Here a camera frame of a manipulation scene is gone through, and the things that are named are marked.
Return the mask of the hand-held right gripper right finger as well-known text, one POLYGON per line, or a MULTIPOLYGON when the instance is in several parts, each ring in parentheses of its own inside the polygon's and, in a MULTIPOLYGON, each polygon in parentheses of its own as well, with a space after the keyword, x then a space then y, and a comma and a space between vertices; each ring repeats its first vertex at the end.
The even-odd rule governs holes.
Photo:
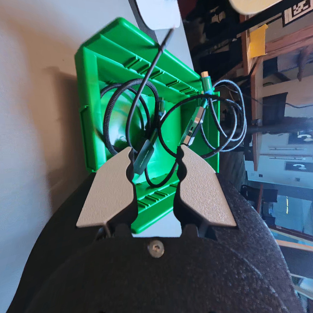
POLYGON ((215 170, 186 145, 178 147, 177 163, 173 212, 182 229, 188 224, 237 227, 215 170))

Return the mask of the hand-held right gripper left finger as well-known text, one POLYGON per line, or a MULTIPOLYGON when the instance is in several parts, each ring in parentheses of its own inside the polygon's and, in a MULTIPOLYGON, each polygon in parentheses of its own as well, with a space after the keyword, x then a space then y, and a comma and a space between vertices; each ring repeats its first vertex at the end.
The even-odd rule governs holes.
POLYGON ((107 160, 96 172, 77 228, 92 226, 115 229, 118 224, 131 224, 138 217, 138 204, 133 183, 133 149, 127 147, 107 160))

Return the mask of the black adapter with thin cable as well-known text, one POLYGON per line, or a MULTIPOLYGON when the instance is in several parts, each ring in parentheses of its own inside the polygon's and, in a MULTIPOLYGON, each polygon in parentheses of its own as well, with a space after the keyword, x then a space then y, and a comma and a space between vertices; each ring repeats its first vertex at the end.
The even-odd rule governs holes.
MULTIPOLYGON (((159 61, 159 58, 161 57, 162 53, 164 52, 164 50, 167 48, 167 44, 169 43, 173 33, 174 33, 174 29, 175 27, 171 28, 167 35, 165 36, 164 40, 162 41, 162 44, 159 46, 158 48, 158 53, 156 54, 156 56, 154 57, 154 60, 151 63, 151 66, 149 67, 149 69, 147 70, 144 78, 141 80, 140 83, 136 83, 135 81, 133 81, 131 83, 131 86, 134 85, 139 85, 139 88, 135 94, 135 98, 132 102, 128 117, 127 117, 127 122, 126 122, 126 139, 127 139, 127 143, 130 147, 132 147, 131 141, 130 141, 130 126, 131 126, 131 121, 134 115, 134 111, 135 111, 135 107, 138 103, 138 101, 140 100, 141 94, 143 92, 143 89, 145 88, 146 85, 148 85, 148 87, 155 92, 155 108, 157 109, 157 113, 154 114, 155 118, 158 118, 158 112, 159 112, 159 96, 158 93, 156 91, 156 88, 154 87, 154 85, 150 84, 148 82, 157 62, 159 61)), ((153 143, 151 143, 151 141, 149 139, 145 139, 144 143, 142 145, 142 147, 139 149, 139 151, 137 151, 136 153, 136 159, 134 162, 134 172, 136 174, 143 174, 143 172, 145 171, 145 169, 147 168, 147 164, 152 156, 154 152, 154 147, 153 147, 153 143)))

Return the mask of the green plastic bin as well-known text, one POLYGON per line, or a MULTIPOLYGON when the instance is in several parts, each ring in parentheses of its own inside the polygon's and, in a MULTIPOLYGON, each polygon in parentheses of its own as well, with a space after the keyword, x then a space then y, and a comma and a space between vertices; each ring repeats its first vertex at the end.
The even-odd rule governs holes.
MULTIPOLYGON (((93 37, 85 41, 75 55, 75 66, 80 99, 80 121, 84 145, 85 164, 89 173, 96 172, 111 153, 103 142, 103 120, 107 104, 115 92, 112 89, 100 95, 106 86, 125 83, 145 76, 158 52, 158 44, 125 18, 119 17, 93 37)), ((200 75, 165 50, 158 60, 149 81, 165 101, 165 112, 181 100, 202 93, 200 75)), ((127 115, 135 95, 125 91, 118 98, 110 119, 109 137, 113 146, 124 149, 127 115)), ((188 102, 166 119, 162 125, 163 139, 173 152, 201 99, 188 102)), ((147 117, 139 102, 131 122, 130 136, 134 148, 144 139, 147 117)), ((219 133, 214 125, 209 108, 206 110, 203 128, 208 141, 219 145, 219 133)), ((149 178, 154 184, 161 182, 171 170, 175 158, 168 154, 159 142, 154 143, 154 153, 148 163, 149 178)), ((173 201, 178 178, 176 173, 160 188, 151 188, 145 175, 135 174, 133 180, 137 199, 138 217, 131 225, 135 234, 140 234, 173 210, 173 201)))

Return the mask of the braided hdmi cable green plugs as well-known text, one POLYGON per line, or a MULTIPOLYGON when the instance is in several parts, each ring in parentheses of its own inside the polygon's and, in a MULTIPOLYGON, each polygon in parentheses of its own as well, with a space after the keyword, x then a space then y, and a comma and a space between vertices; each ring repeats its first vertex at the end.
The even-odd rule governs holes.
POLYGON ((224 153, 224 152, 234 151, 244 141, 244 138, 247 134, 248 125, 247 125, 247 119, 246 119, 246 113, 245 113, 245 103, 244 103, 243 93, 241 92, 240 87, 233 81, 226 80, 226 79, 220 80, 217 83, 212 84, 212 81, 208 72, 201 73, 201 84, 202 84, 203 93, 180 101, 178 104, 170 108, 170 110, 165 114, 162 120, 159 120, 158 122, 159 141, 162 147, 165 149, 165 151, 174 158, 177 158, 177 154, 171 151, 166 145, 166 143, 164 142, 163 137, 162 137, 162 131, 161 131, 162 125, 166 121, 166 119, 170 116, 170 114, 174 112, 174 110, 196 99, 202 99, 201 105, 196 107, 194 115, 189 122, 189 126, 186 128, 186 131, 184 132, 184 135, 182 136, 180 145, 190 146, 194 141, 195 135, 198 132, 200 132, 204 143, 209 149, 211 149, 211 152, 201 155, 201 158, 208 159, 208 158, 215 156, 216 154, 220 152, 224 153), (221 84, 229 84, 235 88, 239 97, 239 103, 235 102, 234 100, 225 99, 214 94, 215 87, 221 84), (233 128, 231 129, 231 133, 229 135, 226 134, 226 131, 222 128, 220 122, 217 119, 217 114, 213 106, 214 101, 223 102, 233 112, 232 113, 233 114, 233 128), (202 127, 203 118, 205 117, 205 112, 206 112, 207 107, 209 107, 210 109, 211 116, 213 118, 213 121, 215 123, 215 126, 218 132, 222 134, 226 139, 226 142, 217 148, 213 147, 209 143, 202 127))

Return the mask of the black phone sign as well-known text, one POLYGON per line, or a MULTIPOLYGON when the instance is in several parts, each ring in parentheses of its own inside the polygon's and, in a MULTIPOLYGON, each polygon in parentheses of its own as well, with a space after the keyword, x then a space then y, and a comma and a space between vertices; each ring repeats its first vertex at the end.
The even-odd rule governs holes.
POLYGON ((288 136, 289 145, 312 145, 313 131, 299 131, 288 136))
POLYGON ((285 162, 284 170, 286 171, 298 171, 303 173, 313 172, 312 162, 303 162, 302 160, 285 162))

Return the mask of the wooden shelf unit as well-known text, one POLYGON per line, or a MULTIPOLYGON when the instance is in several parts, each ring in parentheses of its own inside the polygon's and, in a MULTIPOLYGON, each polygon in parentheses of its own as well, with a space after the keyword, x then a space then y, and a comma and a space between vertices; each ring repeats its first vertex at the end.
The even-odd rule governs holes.
POLYGON ((263 116, 262 104, 257 102, 263 98, 263 61, 312 45, 313 43, 313 26, 311 20, 311 24, 307 27, 273 39, 268 43, 264 42, 262 45, 264 47, 264 54, 253 58, 251 52, 251 43, 253 42, 251 34, 256 32, 257 29, 257 26, 255 26, 241 33, 243 70, 244 74, 250 75, 249 81, 251 83, 251 96, 253 98, 251 100, 252 120, 262 120, 263 116))

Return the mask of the small yellow bin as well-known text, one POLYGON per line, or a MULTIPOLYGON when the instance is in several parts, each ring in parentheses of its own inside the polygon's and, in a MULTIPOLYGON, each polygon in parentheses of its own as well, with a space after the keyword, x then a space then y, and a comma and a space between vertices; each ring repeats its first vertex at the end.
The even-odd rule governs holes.
POLYGON ((265 52, 265 32, 268 25, 264 24, 250 33, 250 43, 248 47, 249 57, 255 58, 264 56, 265 52))

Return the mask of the square tag marker print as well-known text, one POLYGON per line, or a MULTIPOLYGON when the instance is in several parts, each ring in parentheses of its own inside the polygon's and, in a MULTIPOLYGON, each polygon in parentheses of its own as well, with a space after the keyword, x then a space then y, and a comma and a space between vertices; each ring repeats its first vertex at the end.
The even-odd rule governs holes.
POLYGON ((312 0, 303 0, 293 5, 292 7, 284 10, 282 13, 282 25, 286 27, 287 25, 299 20, 303 16, 311 13, 313 10, 312 0))

